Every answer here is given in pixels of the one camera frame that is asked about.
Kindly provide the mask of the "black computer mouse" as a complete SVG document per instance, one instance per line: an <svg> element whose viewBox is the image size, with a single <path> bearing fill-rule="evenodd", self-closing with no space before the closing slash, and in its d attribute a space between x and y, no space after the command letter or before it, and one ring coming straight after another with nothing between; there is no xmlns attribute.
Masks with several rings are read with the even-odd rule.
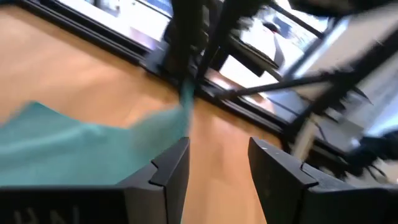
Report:
<svg viewBox="0 0 398 224"><path fill-rule="evenodd" d="M265 28L269 29L271 32L275 34L280 34L280 27L273 22L264 22L262 24Z"/></svg>

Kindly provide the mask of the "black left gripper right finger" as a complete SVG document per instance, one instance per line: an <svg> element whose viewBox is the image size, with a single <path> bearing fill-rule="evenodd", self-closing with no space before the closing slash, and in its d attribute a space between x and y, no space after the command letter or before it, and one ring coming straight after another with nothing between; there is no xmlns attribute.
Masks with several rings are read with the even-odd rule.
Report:
<svg viewBox="0 0 398 224"><path fill-rule="evenodd" d="M398 224L398 185L355 185L250 138L249 166L267 224Z"/></svg>

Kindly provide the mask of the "light blue microfiber towel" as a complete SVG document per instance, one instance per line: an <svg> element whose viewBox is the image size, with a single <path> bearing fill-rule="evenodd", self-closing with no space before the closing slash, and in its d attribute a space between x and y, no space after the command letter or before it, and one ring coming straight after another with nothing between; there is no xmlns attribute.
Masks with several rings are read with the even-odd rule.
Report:
<svg viewBox="0 0 398 224"><path fill-rule="evenodd" d="M127 128L25 105L0 125L0 187L118 183L188 135L194 89L185 81L178 106Z"/></svg>

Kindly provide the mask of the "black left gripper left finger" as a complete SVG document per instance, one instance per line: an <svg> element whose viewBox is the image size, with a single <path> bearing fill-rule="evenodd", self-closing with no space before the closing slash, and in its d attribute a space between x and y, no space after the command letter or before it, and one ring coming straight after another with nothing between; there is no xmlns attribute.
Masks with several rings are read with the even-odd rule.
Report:
<svg viewBox="0 0 398 224"><path fill-rule="evenodd" d="M190 140L114 185L0 187L0 224L181 224Z"/></svg>

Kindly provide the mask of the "black desk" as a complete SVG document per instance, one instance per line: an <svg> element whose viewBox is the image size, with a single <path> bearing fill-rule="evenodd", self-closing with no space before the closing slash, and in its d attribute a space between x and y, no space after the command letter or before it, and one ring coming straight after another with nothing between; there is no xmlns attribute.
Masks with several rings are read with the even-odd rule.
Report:
<svg viewBox="0 0 398 224"><path fill-rule="evenodd" d="M277 81L282 79L282 76L277 72L279 67L273 59L255 47L244 43L235 35L230 35L227 42L217 50L211 68L220 71L228 56L238 60L258 77L261 77L264 72L268 72Z"/></svg>

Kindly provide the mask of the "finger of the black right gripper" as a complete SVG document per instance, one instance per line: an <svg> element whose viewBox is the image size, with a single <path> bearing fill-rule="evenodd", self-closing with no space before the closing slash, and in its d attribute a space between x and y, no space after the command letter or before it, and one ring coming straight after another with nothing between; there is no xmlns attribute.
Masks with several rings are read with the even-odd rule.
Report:
<svg viewBox="0 0 398 224"><path fill-rule="evenodd" d="M211 33L209 43L197 69L196 80L202 80L211 65L219 46L225 41L230 30L239 18L250 9L250 2L246 0L224 0L221 14L216 27Z"/></svg>
<svg viewBox="0 0 398 224"><path fill-rule="evenodd" d="M173 18L167 68L179 85L189 75L191 46L198 42L203 24L204 2L205 0L171 0Z"/></svg>

